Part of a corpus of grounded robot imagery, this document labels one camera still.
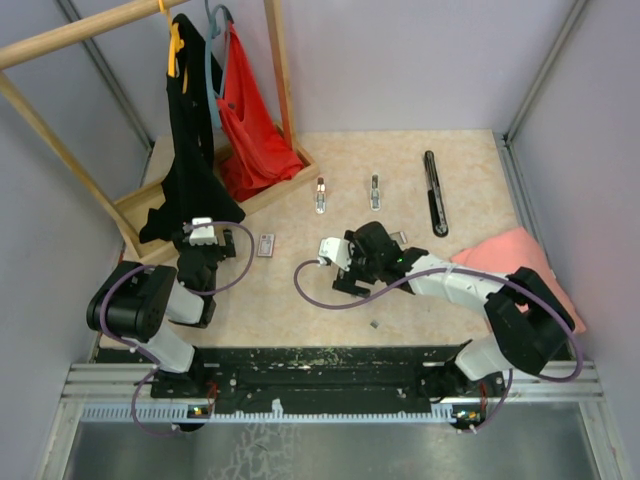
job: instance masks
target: pink towel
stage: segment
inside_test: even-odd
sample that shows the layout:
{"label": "pink towel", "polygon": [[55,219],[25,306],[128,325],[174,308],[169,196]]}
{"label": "pink towel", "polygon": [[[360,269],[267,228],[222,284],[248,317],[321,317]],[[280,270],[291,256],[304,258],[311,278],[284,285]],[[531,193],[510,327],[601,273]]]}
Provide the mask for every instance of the pink towel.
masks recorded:
{"label": "pink towel", "polygon": [[576,324],[574,331],[582,333],[587,329],[569,296],[555,279],[542,248],[524,228],[509,230],[476,247],[467,248],[451,257],[451,261],[494,273],[513,273],[520,267],[535,270],[571,315]]}

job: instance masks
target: hook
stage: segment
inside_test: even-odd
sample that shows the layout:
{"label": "hook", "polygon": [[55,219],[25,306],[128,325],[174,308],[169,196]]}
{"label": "hook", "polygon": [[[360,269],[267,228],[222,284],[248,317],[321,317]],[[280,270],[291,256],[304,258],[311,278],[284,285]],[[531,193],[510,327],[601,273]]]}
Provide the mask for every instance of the hook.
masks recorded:
{"label": "hook", "polygon": [[[167,22],[169,23],[169,34],[171,35],[171,40],[169,41],[169,61],[167,65],[167,73],[170,77],[176,76],[176,53],[184,48],[184,40],[180,38],[180,30],[177,23],[173,23],[171,20],[171,11],[164,6],[164,0],[158,0],[158,8],[161,13],[167,17]],[[186,90],[186,77],[185,83],[183,86],[183,91]]]}
{"label": "hook", "polygon": [[[209,113],[211,115],[211,123],[215,128],[222,128],[222,122],[220,120],[220,112],[218,111],[218,105],[216,103],[217,98],[224,97],[224,85],[227,79],[227,65],[229,63],[229,46],[231,44],[231,37],[229,34],[229,25],[233,23],[233,17],[229,9],[222,4],[216,5],[213,11],[209,10],[209,0],[204,1],[204,6],[207,11],[207,17],[209,17],[209,29],[207,30],[207,38],[205,41],[205,53],[204,53],[204,70],[205,70],[205,85],[207,89],[207,100],[209,103]],[[225,46],[225,58],[222,66],[222,79],[220,81],[220,92],[216,92],[213,88],[213,81],[211,79],[211,47],[215,37],[220,35],[221,30],[216,22],[216,14],[218,10],[222,9],[224,18],[227,24],[227,42]]]}

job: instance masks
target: black garment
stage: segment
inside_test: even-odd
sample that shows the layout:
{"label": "black garment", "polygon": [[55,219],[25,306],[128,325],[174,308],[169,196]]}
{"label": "black garment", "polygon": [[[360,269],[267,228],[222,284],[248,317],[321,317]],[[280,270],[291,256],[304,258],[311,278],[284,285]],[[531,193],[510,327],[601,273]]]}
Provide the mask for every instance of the black garment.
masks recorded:
{"label": "black garment", "polygon": [[[171,170],[162,181],[165,203],[149,209],[147,224],[140,231],[140,242],[156,238],[171,240],[171,235],[194,217],[211,217],[239,223],[244,211],[235,203],[213,174],[213,132],[204,81],[205,42],[189,19],[177,15],[184,48],[177,54],[179,75],[167,75],[169,117],[175,157]],[[182,93],[187,71],[187,92]],[[219,90],[222,69],[212,57],[213,85]]]}

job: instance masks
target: white wall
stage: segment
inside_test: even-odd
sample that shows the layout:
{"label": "white wall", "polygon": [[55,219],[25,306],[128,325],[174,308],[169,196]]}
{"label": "white wall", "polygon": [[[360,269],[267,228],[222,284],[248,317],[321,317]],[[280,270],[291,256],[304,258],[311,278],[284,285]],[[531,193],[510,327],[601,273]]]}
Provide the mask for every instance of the white wall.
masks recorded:
{"label": "white wall", "polygon": [[551,263],[640,475],[640,3],[593,1],[516,153]]}
{"label": "white wall", "polygon": [[[12,0],[0,45],[63,23],[53,2]],[[9,69],[113,197],[137,186],[146,154],[75,46]],[[117,258],[113,222],[0,97],[0,477],[32,479],[69,364],[94,335],[87,302]]]}
{"label": "white wall", "polygon": [[[121,0],[75,0],[83,16]],[[229,0],[263,96],[279,116],[261,0]],[[284,0],[301,131],[506,131],[570,0]],[[174,8],[201,33],[203,2]],[[162,15],[98,37],[153,135],[169,132]]]}

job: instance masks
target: wooden clothes rack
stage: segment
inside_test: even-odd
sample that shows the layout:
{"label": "wooden clothes rack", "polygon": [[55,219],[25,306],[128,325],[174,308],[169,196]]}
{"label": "wooden clothes rack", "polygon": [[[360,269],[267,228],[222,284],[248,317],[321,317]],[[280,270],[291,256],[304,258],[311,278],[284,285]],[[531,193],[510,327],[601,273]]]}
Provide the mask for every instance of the wooden clothes rack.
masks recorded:
{"label": "wooden clothes rack", "polygon": [[[164,0],[169,9],[189,0]],[[276,199],[318,175],[318,166],[311,156],[299,145],[291,102],[291,82],[289,64],[286,56],[284,29],[282,24],[282,6],[280,0],[264,0],[264,8],[269,29],[273,68],[278,88],[282,126],[278,129],[287,145],[293,149],[305,165],[295,178],[278,183],[257,194],[240,206],[250,215],[272,203]],[[104,210],[113,218],[120,229],[127,246],[143,263],[160,263],[176,254],[170,242],[154,240],[141,244],[138,232],[146,223],[149,208],[157,208],[164,202],[161,180],[147,185],[127,196],[112,201],[89,175],[73,153],[58,138],[53,129],[40,116],[27,98],[9,80],[3,70],[46,55],[61,48],[73,45],[115,28],[127,25],[142,18],[160,12],[158,0],[133,0],[127,4],[112,8],[76,22],[55,28],[48,32],[21,40],[0,48],[0,93],[2,93],[31,128],[45,141],[71,172],[82,182]],[[233,151],[229,146],[217,149],[216,161],[229,158]]]}

